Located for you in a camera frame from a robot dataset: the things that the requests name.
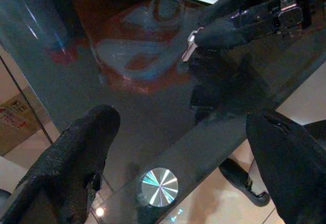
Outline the black robot foot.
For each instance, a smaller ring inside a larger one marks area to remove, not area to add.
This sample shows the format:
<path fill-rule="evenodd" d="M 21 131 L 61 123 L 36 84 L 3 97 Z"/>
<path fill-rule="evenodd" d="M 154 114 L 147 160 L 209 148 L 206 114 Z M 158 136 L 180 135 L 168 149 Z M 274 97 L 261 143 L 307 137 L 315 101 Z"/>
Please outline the black robot foot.
<path fill-rule="evenodd" d="M 233 187 L 241 191 L 255 206 L 264 207 L 269 204 L 269 194 L 266 191 L 255 193 L 252 190 L 252 179 L 236 161 L 227 158 L 221 163 L 219 169 L 226 180 Z"/>

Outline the round silver table fitting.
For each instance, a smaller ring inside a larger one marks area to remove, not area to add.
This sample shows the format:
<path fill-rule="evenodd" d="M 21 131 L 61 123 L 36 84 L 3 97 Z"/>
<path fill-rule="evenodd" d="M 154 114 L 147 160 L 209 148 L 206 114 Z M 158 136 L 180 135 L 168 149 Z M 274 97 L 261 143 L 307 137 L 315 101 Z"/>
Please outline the round silver table fitting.
<path fill-rule="evenodd" d="M 151 169 L 141 179 L 141 191 L 149 205 L 159 208 L 168 206 L 178 196 L 178 178 L 169 169 L 163 167 Z"/>

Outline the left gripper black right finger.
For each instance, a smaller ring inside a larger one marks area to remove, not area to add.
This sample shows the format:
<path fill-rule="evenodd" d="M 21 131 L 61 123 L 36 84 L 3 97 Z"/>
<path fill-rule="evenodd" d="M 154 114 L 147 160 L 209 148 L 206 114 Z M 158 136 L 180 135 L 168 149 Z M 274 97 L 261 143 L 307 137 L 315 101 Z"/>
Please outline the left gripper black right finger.
<path fill-rule="evenodd" d="M 301 125 L 274 110 L 247 115 L 261 178 L 285 224 L 326 224 L 326 119 Z"/>

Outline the clear blue bottle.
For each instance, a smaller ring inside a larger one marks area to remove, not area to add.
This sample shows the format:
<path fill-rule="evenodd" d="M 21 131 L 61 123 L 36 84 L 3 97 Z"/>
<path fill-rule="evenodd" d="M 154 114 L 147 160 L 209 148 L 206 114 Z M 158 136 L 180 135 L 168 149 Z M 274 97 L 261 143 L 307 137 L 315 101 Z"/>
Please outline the clear blue bottle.
<path fill-rule="evenodd" d="M 69 41 L 52 0 L 0 0 L 0 20 L 26 29 L 49 49 L 64 50 Z"/>

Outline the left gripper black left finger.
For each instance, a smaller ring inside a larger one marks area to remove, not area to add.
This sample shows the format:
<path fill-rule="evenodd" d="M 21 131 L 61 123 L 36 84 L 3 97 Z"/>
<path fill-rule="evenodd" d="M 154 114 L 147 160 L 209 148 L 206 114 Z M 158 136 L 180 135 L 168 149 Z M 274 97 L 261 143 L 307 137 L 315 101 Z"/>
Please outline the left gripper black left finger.
<path fill-rule="evenodd" d="M 75 120 L 20 179 L 0 224 L 85 224 L 120 124 L 106 104 Z"/>

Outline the silver key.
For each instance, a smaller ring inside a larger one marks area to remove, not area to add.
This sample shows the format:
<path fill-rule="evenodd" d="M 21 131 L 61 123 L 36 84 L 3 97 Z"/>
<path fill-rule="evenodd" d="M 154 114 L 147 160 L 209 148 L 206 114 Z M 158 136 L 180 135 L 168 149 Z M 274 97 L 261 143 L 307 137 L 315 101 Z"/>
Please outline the silver key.
<path fill-rule="evenodd" d="M 197 45 L 195 43 L 195 34 L 198 33 L 203 27 L 198 28 L 197 30 L 194 30 L 190 33 L 188 36 L 187 42 L 188 46 L 183 55 L 181 56 L 182 61 L 185 63 L 187 62 L 190 57 L 192 56 L 193 52 L 196 50 Z"/>

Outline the thin metal table leg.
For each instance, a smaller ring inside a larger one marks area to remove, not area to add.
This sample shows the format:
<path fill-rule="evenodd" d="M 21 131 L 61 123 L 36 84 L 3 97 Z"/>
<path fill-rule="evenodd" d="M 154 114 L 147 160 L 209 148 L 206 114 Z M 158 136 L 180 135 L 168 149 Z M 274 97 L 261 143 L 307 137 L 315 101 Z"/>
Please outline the thin metal table leg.
<path fill-rule="evenodd" d="M 43 123 L 41 122 L 41 120 L 39 119 L 37 113 L 35 112 L 34 108 L 32 107 L 32 105 L 30 104 L 28 98 L 26 97 L 24 91 L 21 89 L 19 83 L 17 82 L 17 80 L 15 79 L 14 75 L 12 74 L 12 72 L 10 71 L 8 65 L 5 63 L 3 57 L 0 55 L 0 61 L 2 63 L 2 65 L 4 66 L 5 70 L 7 71 L 7 73 L 9 74 L 9 76 L 11 77 L 13 83 L 15 84 L 16 88 L 18 89 L 18 91 L 20 92 L 20 94 L 23 96 L 25 102 L 27 103 L 28 107 L 31 109 L 31 112 L 35 118 L 35 120 L 37 121 L 37 123 L 39 124 L 41 130 L 43 131 L 44 135 L 46 136 L 47 140 L 49 141 L 50 145 L 53 144 L 53 141 L 50 137 L 50 135 L 48 134 L 48 132 L 46 131 Z"/>

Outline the beige printed paper bag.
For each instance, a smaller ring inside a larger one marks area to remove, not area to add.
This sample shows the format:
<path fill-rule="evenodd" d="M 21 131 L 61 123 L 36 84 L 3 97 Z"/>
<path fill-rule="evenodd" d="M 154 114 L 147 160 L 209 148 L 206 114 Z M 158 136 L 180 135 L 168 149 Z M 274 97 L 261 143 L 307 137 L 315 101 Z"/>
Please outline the beige printed paper bag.
<path fill-rule="evenodd" d="M 6 155 L 39 129 L 25 100 L 13 97 L 0 104 L 0 156 Z"/>

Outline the red grey patterned rug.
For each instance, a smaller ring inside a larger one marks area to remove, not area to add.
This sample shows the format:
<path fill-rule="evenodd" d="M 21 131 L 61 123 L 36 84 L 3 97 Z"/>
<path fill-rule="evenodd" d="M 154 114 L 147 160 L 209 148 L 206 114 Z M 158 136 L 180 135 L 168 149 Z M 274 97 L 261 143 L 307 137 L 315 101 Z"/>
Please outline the red grey patterned rug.
<path fill-rule="evenodd" d="M 55 0 L 68 57 L 116 90 L 150 94 L 188 80 L 177 67 L 201 6 L 189 0 Z"/>

